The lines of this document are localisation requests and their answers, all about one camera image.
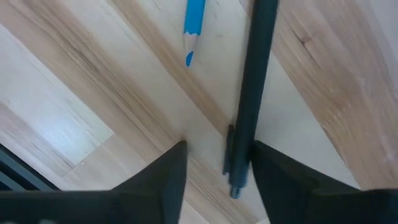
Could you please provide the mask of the dark grey pen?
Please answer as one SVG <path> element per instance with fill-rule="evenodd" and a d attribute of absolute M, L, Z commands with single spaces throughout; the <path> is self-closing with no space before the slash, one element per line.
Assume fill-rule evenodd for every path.
<path fill-rule="evenodd" d="M 228 126 L 223 174 L 228 175 L 230 197 L 240 198 L 246 186 L 249 151 L 254 142 L 266 80 L 279 0 L 254 0 L 244 61 L 236 124 Z"/>

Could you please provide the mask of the black table frame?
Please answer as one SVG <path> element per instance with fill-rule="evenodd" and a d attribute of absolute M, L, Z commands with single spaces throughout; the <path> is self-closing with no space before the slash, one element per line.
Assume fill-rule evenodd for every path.
<path fill-rule="evenodd" d="M 60 189 L 0 144 L 0 191 L 33 190 Z"/>

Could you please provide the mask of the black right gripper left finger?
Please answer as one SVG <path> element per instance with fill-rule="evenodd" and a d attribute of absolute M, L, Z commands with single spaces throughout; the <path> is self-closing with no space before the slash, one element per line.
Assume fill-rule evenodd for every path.
<path fill-rule="evenodd" d="M 177 224 L 186 178 L 180 141 L 111 190 L 0 191 L 0 224 Z"/>

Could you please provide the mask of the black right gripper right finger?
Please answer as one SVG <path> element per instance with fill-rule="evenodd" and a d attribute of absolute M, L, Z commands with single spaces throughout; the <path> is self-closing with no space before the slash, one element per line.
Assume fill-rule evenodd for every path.
<path fill-rule="evenodd" d="M 356 189 L 260 141 L 250 158 L 271 224 L 398 224 L 398 189 Z"/>

